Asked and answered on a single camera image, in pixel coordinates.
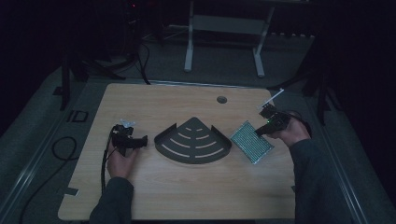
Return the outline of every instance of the light wood tabletop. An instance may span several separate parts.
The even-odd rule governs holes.
[[[280,140],[265,137],[275,147],[257,164],[234,143],[227,156],[205,164],[172,161],[154,144],[157,134],[192,117],[229,138],[246,120],[257,129],[265,122],[257,106],[269,98],[269,91],[249,88],[108,85],[69,183],[78,194],[64,195],[59,218],[89,219],[101,196],[107,137],[120,119],[136,122],[134,138],[148,135],[130,176],[133,219],[294,218],[293,164]]]

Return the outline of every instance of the wooden table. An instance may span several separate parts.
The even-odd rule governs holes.
[[[227,103],[218,103],[218,96]],[[223,159],[206,164],[172,161],[154,146],[158,133],[192,117],[227,137],[246,120],[259,128],[264,119],[256,106],[270,97],[259,89],[108,85],[69,184],[78,195],[64,195],[59,218],[89,219],[101,196],[108,133],[120,119],[136,121],[133,137],[148,135],[148,146],[140,150],[130,176],[133,219],[294,218],[293,164],[280,140],[268,139],[275,148],[257,164],[236,145]]]

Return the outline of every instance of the dark sleeve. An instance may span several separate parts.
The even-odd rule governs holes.
[[[338,180],[312,140],[290,147],[295,177],[295,223],[353,223]]]
[[[131,224],[133,192],[134,186],[127,179],[111,178],[99,203],[91,212],[90,224]]]

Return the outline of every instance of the person's left hand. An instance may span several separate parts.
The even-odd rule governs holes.
[[[136,159],[139,148],[131,149],[127,148],[125,157],[123,157],[111,143],[108,146],[108,161],[107,170],[110,173],[111,178],[122,177],[128,179],[128,176],[132,172],[134,167],[134,160]]]

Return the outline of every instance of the hand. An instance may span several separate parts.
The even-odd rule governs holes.
[[[305,126],[297,119],[291,118],[289,125],[285,130],[267,134],[271,138],[280,138],[288,147],[291,147],[301,140],[310,139],[308,131]]]
[[[123,157],[113,147],[113,144],[110,140],[110,144],[108,146],[109,158],[107,160],[107,170],[110,173],[111,178],[117,176],[128,179],[129,175],[132,172],[132,168],[134,167],[134,160],[136,159],[138,152],[139,148],[127,148],[125,152],[125,157]]]

